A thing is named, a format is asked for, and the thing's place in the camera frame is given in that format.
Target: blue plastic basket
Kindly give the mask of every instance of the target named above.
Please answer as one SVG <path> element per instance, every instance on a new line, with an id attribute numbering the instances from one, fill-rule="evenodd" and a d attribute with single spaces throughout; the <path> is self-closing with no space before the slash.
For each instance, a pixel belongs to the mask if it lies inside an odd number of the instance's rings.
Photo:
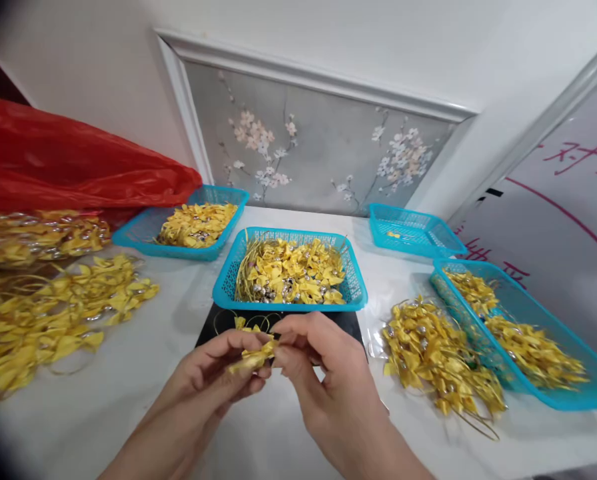
<path id="1" fill-rule="evenodd" d="M 377 247 L 430 258 L 467 253 L 450 227 L 427 213 L 371 203 L 370 228 Z M 389 237 L 388 232 L 398 233 L 400 238 Z"/>
<path id="2" fill-rule="evenodd" d="M 167 217 L 174 212 L 174 207 L 153 207 L 141 212 L 112 236 L 112 242 L 122 247 L 135 248 L 141 253 L 153 257 L 173 257 L 201 261 L 216 260 L 225 246 L 225 242 L 230 237 L 234 226 L 239 221 L 239 218 L 241 218 L 249 197 L 249 193 L 244 190 L 214 187 L 212 185 L 203 185 L 190 195 L 187 199 L 187 205 L 203 205 L 209 202 L 219 204 L 232 203 L 239 206 L 230 223 L 227 224 L 217 242 L 211 247 L 192 249 L 157 245 L 154 243 L 154 238 L 161 231 L 161 226 L 163 226 Z"/>
<path id="3" fill-rule="evenodd" d="M 579 391 L 535 387 L 472 310 L 443 269 L 451 273 L 470 271 L 487 283 L 495 281 L 495 293 L 500 300 L 500 308 L 496 309 L 494 314 L 503 315 L 510 321 L 528 323 L 545 329 L 549 338 L 556 341 L 565 353 L 583 362 L 591 382 L 577 384 Z M 597 409 L 597 354 L 503 270 L 481 261 L 436 259 L 430 281 L 450 307 L 451 313 L 474 348 L 482 354 L 483 363 L 496 372 L 505 388 L 530 393 L 557 410 Z"/>
<path id="4" fill-rule="evenodd" d="M 338 286 L 343 295 L 345 305 L 306 305 L 302 303 L 254 303 L 234 300 L 234 292 L 237 282 L 237 273 L 241 261 L 247 250 L 247 238 L 255 239 L 283 239 L 296 241 L 297 245 L 311 243 L 313 239 L 319 239 L 324 245 L 331 245 L 336 248 L 347 246 L 342 254 L 345 279 Z M 367 303 L 367 290 L 360 268 L 352 250 L 350 241 L 336 233 L 310 232 L 304 230 L 270 229 L 262 227 L 248 227 L 241 230 L 234 240 L 232 249 L 223 264 L 221 274 L 214 285 L 212 292 L 214 301 L 224 309 L 240 310 L 265 310 L 265 311 L 358 311 Z"/>

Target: black mat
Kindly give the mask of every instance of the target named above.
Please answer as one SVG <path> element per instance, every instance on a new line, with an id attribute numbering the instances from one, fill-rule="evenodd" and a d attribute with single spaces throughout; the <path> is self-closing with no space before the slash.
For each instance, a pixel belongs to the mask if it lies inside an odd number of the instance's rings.
<path id="1" fill-rule="evenodd" d="M 279 315 L 270 315 L 273 312 L 268 311 L 257 311 L 257 310 L 234 310 L 234 312 L 239 316 L 243 317 L 246 320 L 249 320 L 252 317 L 256 317 L 257 315 L 269 315 L 269 321 L 271 325 L 274 325 L 277 321 L 283 318 L 286 314 L 283 312 L 279 312 Z M 363 338 L 360 334 L 360 327 L 358 326 L 358 319 L 356 318 L 356 312 L 324 312 L 325 316 L 332 319 L 343 331 L 346 331 L 350 335 L 352 335 L 358 342 L 363 345 Z M 258 317 L 253 319 L 252 321 L 247 323 L 248 327 L 254 327 L 254 325 L 258 325 L 261 328 L 261 323 L 264 323 L 264 327 L 267 329 L 267 322 L 263 319 L 263 317 Z M 203 343 L 211 340 L 213 337 L 217 336 L 217 331 L 222 333 L 230 328 L 234 328 L 234 313 L 229 310 L 224 310 L 219 307 L 216 303 L 212 304 L 212 308 L 210 309 L 210 313 L 207 315 L 205 319 L 205 324 L 203 325 L 203 330 L 201 330 L 201 334 L 199 335 L 199 340 L 195 346 L 198 347 Z"/>

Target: floral painting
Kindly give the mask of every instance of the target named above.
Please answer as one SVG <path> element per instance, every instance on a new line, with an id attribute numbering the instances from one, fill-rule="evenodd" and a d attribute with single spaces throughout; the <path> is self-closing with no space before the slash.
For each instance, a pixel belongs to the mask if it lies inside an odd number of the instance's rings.
<path id="1" fill-rule="evenodd" d="M 186 64 L 217 185 L 250 204 L 366 216 L 404 207 L 455 124 L 382 105 Z"/>

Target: table surface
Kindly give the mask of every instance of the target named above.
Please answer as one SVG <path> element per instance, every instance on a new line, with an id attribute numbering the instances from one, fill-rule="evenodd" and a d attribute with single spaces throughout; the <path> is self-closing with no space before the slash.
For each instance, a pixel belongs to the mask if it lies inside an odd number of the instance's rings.
<path id="1" fill-rule="evenodd" d="M 431 262 L 374 246 L 368 220 L 246 207 L 214 262 L 146 257 L 143 274 L 161 291 L 126 324 L 108 330 L 92 363 L 66 377 L 40 371 L 0 404 L 0 436 L 29 473 L 48 480 L 95 478 L 114 457 L 181 357 L 195 345 L 212 305 L 212 288 L 236 233 L 248 226 L 328 231 L 350 239 L 369 302 L 358 312 L 368 332 L 392 305 L 433 294 Z M 107 253 L 133 250 L 112 247 Z M 597 411 L 566 413 L 528 395 L 507 393 L 509 411 L 487 440 L 455 415 L 443 418 L 418 391 L 405 391 L 370 368 L 392 422 L 438 480 L 520 479 L 597 463 Z M 235 405 L 202 463 L 199 479 L 340 479 L 306 432 L 291 384 L 278 372 L 264 390 Z"/>

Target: chinese character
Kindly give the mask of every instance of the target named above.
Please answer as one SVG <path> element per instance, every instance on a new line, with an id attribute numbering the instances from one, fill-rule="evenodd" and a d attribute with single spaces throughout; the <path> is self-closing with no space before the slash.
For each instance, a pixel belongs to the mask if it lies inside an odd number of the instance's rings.
<path id="1" fill-rule="evenodd" d="M 529 277 L 530 274 L 527 272 L 523 272 L 523 270 L 516 268 L 509 262 L 503 262 L 503 263 L 505 264 L 505 268 L 503 269 L 503 272 L 507 273 L 512 278 L 512 280 L 516 280 L 521 287 L 523 287 L 525 290 L 527 290 L 527 287 L 522 284 L 521 280 L 523 280 L 523 278 L 525 278 L 525 277 Z"/>
<path id="2" fill-rule="evenodd" d="M 458 228 L 456 228 L 456 230 L 454 230 L 454 234 L 458 235 L 459 233 L 461 233 L 463 231 L 463 229 L 465 228 L 465 222 L 462 222 Z"/>
<path id="3" fill-rule="evenodd" d="M 485 250 L 485 248 L 479 247 L 476 244 L 478 240 L 480 240 L 480 237 L 473 239 L 470 243 L 466 243 L 465 246 L 470 253 L 467 255 L 457 255 L 457 257 L 462 256 L 465 260 L 487 261 L 487 254 L 492 250 Z"/>
<path id="4" fill-rule="evenodd" d="M 554 172 L 555 175 L 560 175 L 561 173 L 565 173 L 565 172 L 567 172 L 567 170 L 569 170 L 570 168 L 575 166 L 577 163 L 582 162 L 583 160 L 591 157 L 592 155 L 597 155 L 597 147 L 593 150 L 590 150 L 587 148 L 583 148 L 580 146 L 579 143 L 574 143 L 574 142 L 563 142 L 563 145 L 569 145 L 570 147 L 567 149 L 561 149 L 560 153 L 557 153 L 556 155 L 553 155 L 551 157 L 547 157 L 546 159 L 543 159 L 543 161 L 549 161 L 549 160 L 554 160 L 554 159 L 558 158 L 558 161 L 563 162 L 563 161 L 565 161 L 565 157 L 567 156 L 567 160 L 574 160 L 574 162 L 571 165 L 563 168 L 563 170 L 555 171 Z M 577 158 L 577 155 L 567 155 L 568 153 L 573 152 L 574 150 L 583 152 L 585 155 L 582 155 L 580 158 Z"/>

